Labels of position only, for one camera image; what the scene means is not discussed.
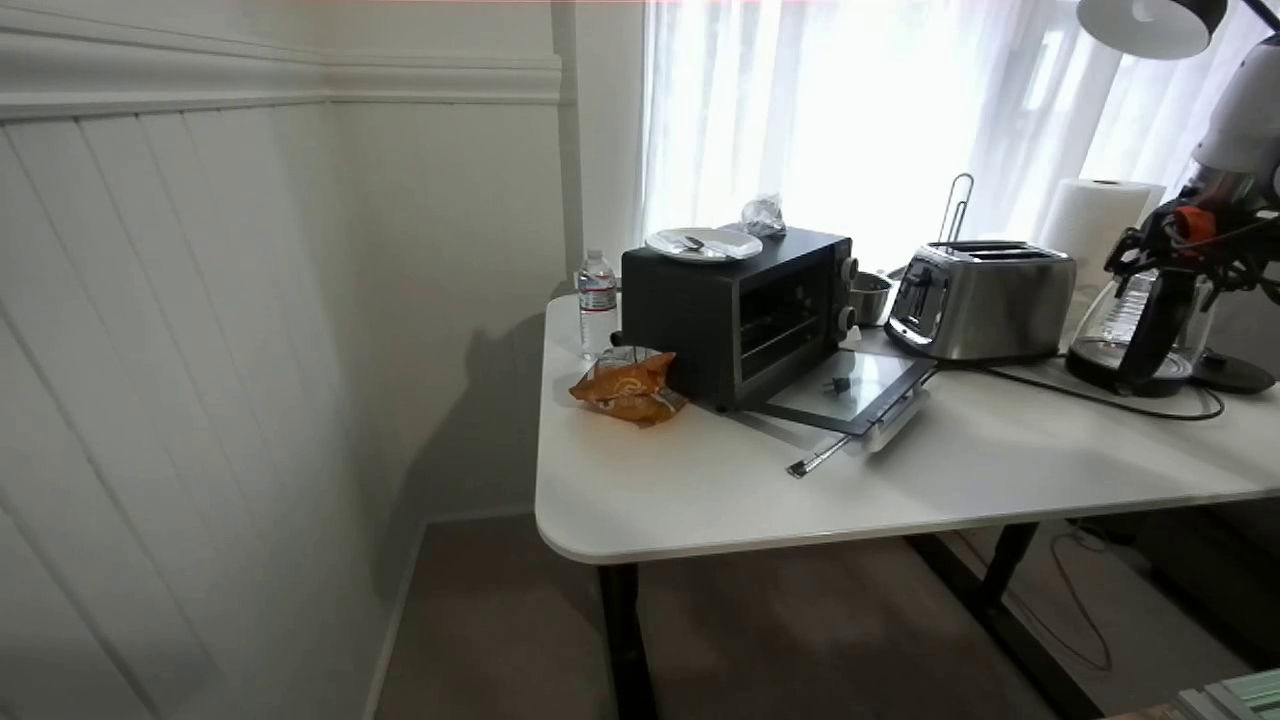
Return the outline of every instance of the snack bag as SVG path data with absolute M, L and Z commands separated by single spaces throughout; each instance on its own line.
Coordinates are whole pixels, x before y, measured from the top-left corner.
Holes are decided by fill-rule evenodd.
M 570 395 L 641 428 L 671 421 L 683 408 L 670 387 L 671 361 L 678 351 L 611 348 L 570 387 Z

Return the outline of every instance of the wainscoting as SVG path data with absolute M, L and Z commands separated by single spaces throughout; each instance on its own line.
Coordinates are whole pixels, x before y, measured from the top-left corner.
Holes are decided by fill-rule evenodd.
M 562 62 L 0 21 L 0 715 L 369 715 L 412 485 L 528 501 Z

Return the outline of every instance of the table top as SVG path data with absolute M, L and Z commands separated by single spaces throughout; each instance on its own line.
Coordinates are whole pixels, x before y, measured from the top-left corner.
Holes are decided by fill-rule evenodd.
M 546 312 L 535 527 L 570 559 L 635 565 L 976 524 L 1280 497 L 1280 393 L 1216 421 L 1143 421 L 987 372 L 942 372 L 924 411 L 797 479 L 832 431 L 687 404 L 635 428 L 584 411 L 575 308 Z

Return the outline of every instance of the cable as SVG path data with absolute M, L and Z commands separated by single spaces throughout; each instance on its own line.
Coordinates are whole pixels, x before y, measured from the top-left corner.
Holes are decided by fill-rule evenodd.
M 1089 657 L 1089 652 L 1082 652 L 1076 642 L 1068 642 L 1034 605 L 1023 605 L 1014 588 L 1010 588 L 1010 601 L 1015 605 L 1015 613 L 1020 617 L 1027 617 L 1043 636 L 1054 636 L 1065 652 L 1071 652 L 1083 667 L 1093 667 L 1093 670 L 1114 670 L 1117 667 L 1117 658 L 1114 658 L 1114 639 L 1103 636 L 1103 628 L 1098 625 L 1098 617 L 1089 613 L 1089 605 L 1083 605 L 1083 595 L 1082 595 L 1082 588 L 1076 588 L 1076 578 L 1071 578 L 1071 572 L 1068 572 L 1068 565 L 1065 565 L 1065 557 L 1061 557 L 1061 543 L 1065 541 L 1076 541 L 1082 547 L 1089 547 L 1083 541 L 1082 541 L 1082 532 L 1071 532 L 1071 535 L 1056 535 L 1054 543 L 1049 543 L 1049 557 L 1054 557 L 1054 567 L 1056 567 L 1056 577 L 1061 577 L 1061 584 L 1068 588 L 1068 601 L 1071 601 L 1071 608 L 1076 608 L 1076 617 L 1089 625 L 1089 632 L 1098 636 L 1098 642 L 1101 642 L 1101 658 L 1098 657 Z M 987 565 L 987 557 L 968 541 L 968 535 L 961 535 L 961 543 L 968 547 L 968 557 L 976 559 L 976 565 Z
M 1103 408 L 1122 408 L 1122 411 L 1135 411 L 1135 416 L 1154 416 L 1154 421 L 1216 421 L 1227 404 L 1224 395 L 1207 393 L 1207 387 L 1198 387 L 1205 411 L 1158 411 L 1158 408 L 1135 408 L 1135 404 L 1125 404 L 1125 398 L 1114 398 L 1114 395 L 1093 395 L 1093 393 L 1076 393 L 1068 382 L 1054 382 L 1054 381 L 1034 381 L 1034 376 L 1015 376 L 1015 372 L 1001 372 L 1001 367 L 985 367 L 987 376 L 1001 376 L 1001 381 L 1014 381 L 1014 382 L 1027 382 L 1027 387 L 1043 387 L 1043 393 L 1061 393 L 1061 395 L 1076 395 L 1076 398 L 1093 398 L 1093 404 L 1103 404 Z

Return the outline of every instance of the white curtain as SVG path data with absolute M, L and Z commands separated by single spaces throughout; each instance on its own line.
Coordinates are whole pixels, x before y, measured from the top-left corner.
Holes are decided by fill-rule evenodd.
M 896 268 L 973 172 L 966 237 L 1036 238 L 1068 174 L 1182 188 L 1261 35 L 1232 5 L 1207 51 L 1158 62 L 1089 41 L 1076 0 L 653 0 L 644 232 L 771 191 Z

